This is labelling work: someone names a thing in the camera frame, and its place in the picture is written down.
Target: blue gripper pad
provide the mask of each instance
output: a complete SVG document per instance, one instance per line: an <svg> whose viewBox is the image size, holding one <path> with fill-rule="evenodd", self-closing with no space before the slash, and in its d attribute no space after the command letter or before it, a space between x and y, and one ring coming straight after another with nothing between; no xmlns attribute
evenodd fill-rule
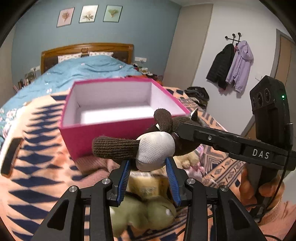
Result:
<svg viewBox="0 0 296 241"><path fill-rule="evenodd" d="M172 167L169 157L165 160L165 168L168 175L168 181L170 184L170 191L172 193L173 200L175 204L179 207L181 205L181 196L180 196L179 184L175 176L175 171L177 170L174 170L174 168Z"/></svg>
<svg viewBox="0 0 296 241"><path fill-rule="evenodd" d="M126 192L126 187L128 185L128 179L129 179L130 173L131 173L130 161L127 161L126 165L124 167L124 171L122 173L119 185L118 185L118 196L117 196L117 199L116 199L118 205L120 205L120 203L124 199L124 194Z"/></svg>

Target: green plush toy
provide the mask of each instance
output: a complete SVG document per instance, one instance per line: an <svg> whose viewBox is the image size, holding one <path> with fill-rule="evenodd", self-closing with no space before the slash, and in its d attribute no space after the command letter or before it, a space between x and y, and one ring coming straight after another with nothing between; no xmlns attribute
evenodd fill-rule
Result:
<svg viewBox="0 0 296 241"><path fill-rule="evenodd" d="M126 193L119 207L110 208L110 214L113 236L118 238L128 226L142 231L166 228L174 222L176 209L162 196L142 201Z"/></svg>

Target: lavender hoodie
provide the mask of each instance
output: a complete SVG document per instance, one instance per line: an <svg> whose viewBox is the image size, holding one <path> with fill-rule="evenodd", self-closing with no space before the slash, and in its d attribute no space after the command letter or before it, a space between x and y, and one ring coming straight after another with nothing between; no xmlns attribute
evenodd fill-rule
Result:
<svg viewBox="0 0 296 241"><path fill-rule="evenodd" d="M253 58L254 57L248 43L246 41L241 41L237 45L237 52L235 53L232 65L226 78L226 82L229 84L233 81L235 82L235 90L237 92L242 92L247 85Z"/></svg>

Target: blue comforter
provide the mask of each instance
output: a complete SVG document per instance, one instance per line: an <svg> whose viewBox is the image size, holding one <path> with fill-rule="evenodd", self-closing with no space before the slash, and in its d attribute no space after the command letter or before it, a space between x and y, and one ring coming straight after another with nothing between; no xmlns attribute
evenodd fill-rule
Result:
<svg viewBox="0 0 296 241"><path fill-rule="evenodd" d="M20 90L0 109L0 145L5 138L10 122L15 118L17 109L32 99L66 91L75 80L124 77L141 75L133 66L105 55L83 57L63 61L32 84Z"/></svg>

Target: black jacket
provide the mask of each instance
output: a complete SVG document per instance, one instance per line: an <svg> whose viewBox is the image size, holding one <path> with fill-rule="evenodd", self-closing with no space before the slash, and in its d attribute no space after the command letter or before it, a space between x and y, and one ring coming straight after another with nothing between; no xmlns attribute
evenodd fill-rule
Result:
<svg viewBox="0 0 296 241"><path fill-rule="evenodd" d="M234 46L233 44L228 44L224 49L217 54L212 67L207 74L207 79L217 83L222 89L226 89L226 77L228 75L229 69L231 67L234 58Z"/></svg>

